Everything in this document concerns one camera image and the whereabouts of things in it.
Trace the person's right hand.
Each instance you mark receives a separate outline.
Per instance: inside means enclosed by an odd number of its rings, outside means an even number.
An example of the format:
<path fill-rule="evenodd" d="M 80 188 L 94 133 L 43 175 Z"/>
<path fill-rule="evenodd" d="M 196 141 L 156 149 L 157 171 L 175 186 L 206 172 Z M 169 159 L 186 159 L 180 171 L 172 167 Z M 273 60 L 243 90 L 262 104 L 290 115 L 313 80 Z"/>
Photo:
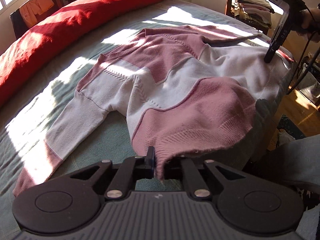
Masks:
<path fill-rule="evenodd" d="M 308 29 L 308 27 L 315 23 L 315 22 L 319 22 L 319 7 L 316 7 L 316 8 L 311 8 L 311 9 L 305 9 L 305 10 L 302 10 L 301 11 L 301 16 L 302 16 L 302 24 L 301 24 L 301 28 L 302 29 Z M 311 37 L 311 32 L 309 33 L 301 33 L 299 31 L 296 31 L 296 33 L 299 35 L 299 36 L 302 36 L 302 37 L 308 37 L 308 39 Z M 315 43 L 318 43 L 319 42 L 319 34 L 318 33 L 315 33 L 315 35 L 313 35 L 312 39 L 311 39 L 312 42 L 315 42 Z"/>

